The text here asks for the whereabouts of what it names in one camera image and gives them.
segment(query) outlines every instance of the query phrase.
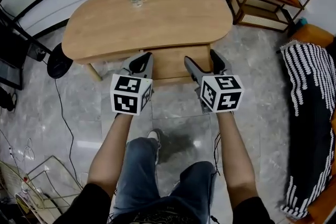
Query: forearm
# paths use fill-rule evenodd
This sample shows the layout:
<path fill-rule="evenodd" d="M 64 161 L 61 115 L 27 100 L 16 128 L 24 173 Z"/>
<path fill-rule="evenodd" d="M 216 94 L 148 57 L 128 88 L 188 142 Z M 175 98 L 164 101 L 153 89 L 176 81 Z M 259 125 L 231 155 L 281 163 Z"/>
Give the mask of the forearm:
<path fill-rule="evenodd" d="M 255 174 L 233 114 L 218 113 L 217 118 L 222 140 L 223 172 L 234 208 L 243 200 L 258 196 Z"/>
<path fill-rule="evenodd" d="M 110 197 L 121 173 L 132 118 L 131 115 L 121 114 L 114 120 L 90 166 L 88 183 L 100 186 Z"/>

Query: gray tile floor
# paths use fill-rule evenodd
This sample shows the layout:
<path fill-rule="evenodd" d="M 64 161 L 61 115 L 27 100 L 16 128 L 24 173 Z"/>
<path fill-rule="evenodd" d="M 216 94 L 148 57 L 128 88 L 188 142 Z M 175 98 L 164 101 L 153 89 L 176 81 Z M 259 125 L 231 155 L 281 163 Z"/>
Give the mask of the gray tile floor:
<path fill-rule="evenodd" d="M 64 30 L 61 28 L 40 41 L 54 48 L 61 42 Z M 283 198 L 288 156 L 285 83 L 275 54 L 280 39 L 280 34 L 274 31 L 233 26 L 215 48 L 232 63 L 233 72 L 240 75 L 246 88 L 241 107 L 235 113 L 236 121 L 254 165 L 259 194 L 272 219 L 276 223 L 285 223 L 278 210 Z M 111 75 L 120 63 L 104 62 L 95 67 L 103 76 L 100 83 L 92 81 L 86 69 L 75 63 L 64 77 L 57 80 L 64 116 L 75 136 L 73 164 L 83 181 L 114 118 L 109 86 Z M 161 195 L 171 191 L 180 172 L 188 165 L 203 160 L 214 162 L 217 119 L 213 114 L 202 114 L 195 88 L 195 84 L 155 88 L 151 102 L 140 116 L 134 117 L 131 125 L 129 140 L 146 136 L 154 127 L 164 131 L 157 166 Z M 15 113 L 1 112 L 0 128 L 7 135 L 20 160 L 18 165 L 24 171 L 30 171 L 48 156 L 55 155 L 73 173 L 68 159 L 71 136 L 60 115 L 55 81 L 49 78 L 43 62 L 27 58 L 24 89 L 18 92 L 17 109 Z M 26 157 L 26 162 L 21 162 L 29 137 L 35 159 Z M 0 159 L 13 164 L 3 137 L 0 137 L 0 150 Z M 51 167 L 48 167 L 48 173 L 55 174 L 56 171 L 58 183 L 73 185 L 63 170 Z M 217 177 L 215 183 L 212 215 L 221 224 L 232 222 L 223 177 Z"/>

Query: wooden table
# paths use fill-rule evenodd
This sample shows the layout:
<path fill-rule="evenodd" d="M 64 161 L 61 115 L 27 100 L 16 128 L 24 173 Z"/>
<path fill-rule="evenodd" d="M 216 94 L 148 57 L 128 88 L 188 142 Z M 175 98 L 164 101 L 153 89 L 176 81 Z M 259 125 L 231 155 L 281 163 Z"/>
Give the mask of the wooden table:
<path fill-rule="evenodd" d="M 87 65 L 127 58 L 141 51 L 154 55 L 156 83 L 190 81 L 184 56 L 210 71 L 210 44 L 232 26 L 225 0 L 144 0 L 133 7 L 129 0 L 88 0 L 71 16 L 62 41 L 65 55 Z"/>

